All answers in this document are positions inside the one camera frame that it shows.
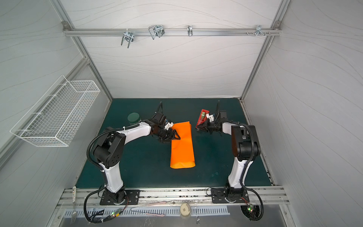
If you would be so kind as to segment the orange wrapping paper sheet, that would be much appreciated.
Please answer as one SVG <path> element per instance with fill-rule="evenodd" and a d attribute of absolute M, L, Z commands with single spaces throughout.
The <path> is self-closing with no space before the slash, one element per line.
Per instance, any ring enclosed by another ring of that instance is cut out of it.
<path fill-rule="evenodd" d="M 181 139 L 172 140 L 170 168 L 182 169 L 195 167 L 191 123 L 177 123 L 172 129 L 176 130 Z"/>

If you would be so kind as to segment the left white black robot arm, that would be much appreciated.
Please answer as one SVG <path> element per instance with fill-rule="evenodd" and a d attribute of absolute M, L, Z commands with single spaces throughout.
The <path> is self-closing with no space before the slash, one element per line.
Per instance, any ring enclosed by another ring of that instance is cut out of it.
<path fill-rule="evenodd" d="M 102 172 L 105 192 L 112 202 L 122 203 L 126 198 L 119 167 L 125 145 L 149 135 L 156 135 L 160 142 L 178 141 L 181 137 L 177 130 L 172 129 L 172 125 L 145 120 L 123 128 L 108 127 L 93 138 L 87 147 L 86 156 Z"/>

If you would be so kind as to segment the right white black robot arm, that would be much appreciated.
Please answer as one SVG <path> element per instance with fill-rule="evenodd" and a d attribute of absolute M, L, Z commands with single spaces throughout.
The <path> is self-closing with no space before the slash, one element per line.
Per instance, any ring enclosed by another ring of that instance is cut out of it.
<path fill-rule="evenodd" d="M 214 131 L 231 135 L 233 167 L 224 187 L 224 199 L 233 203 L 248 196 L 245 179 L 255 159 L 261 154 L 261 146 L 254 125 L 246 125 L 230 120 L 205 122 L 196 126 L 197 130 L 213 133 Z"/>

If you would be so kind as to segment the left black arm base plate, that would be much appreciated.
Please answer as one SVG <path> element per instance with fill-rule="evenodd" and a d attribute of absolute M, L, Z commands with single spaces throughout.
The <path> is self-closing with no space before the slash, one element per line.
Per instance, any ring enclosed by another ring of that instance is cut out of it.
<path fill-rule="evenodd" d="M 103 192 L 100 205 L 137 205 L 139 203 L 140 190 L 121 190 L 118 193 L 112 193 L 108 190 Z"/>

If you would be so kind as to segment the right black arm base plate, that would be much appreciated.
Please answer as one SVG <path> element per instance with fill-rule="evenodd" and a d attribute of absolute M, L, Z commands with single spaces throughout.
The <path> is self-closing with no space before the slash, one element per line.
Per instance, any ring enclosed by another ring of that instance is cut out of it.
<path fill-rule="evenodd" d="M 249 203 L 249 196 L 243 188 L 212 188 L 212 203 Z"/>

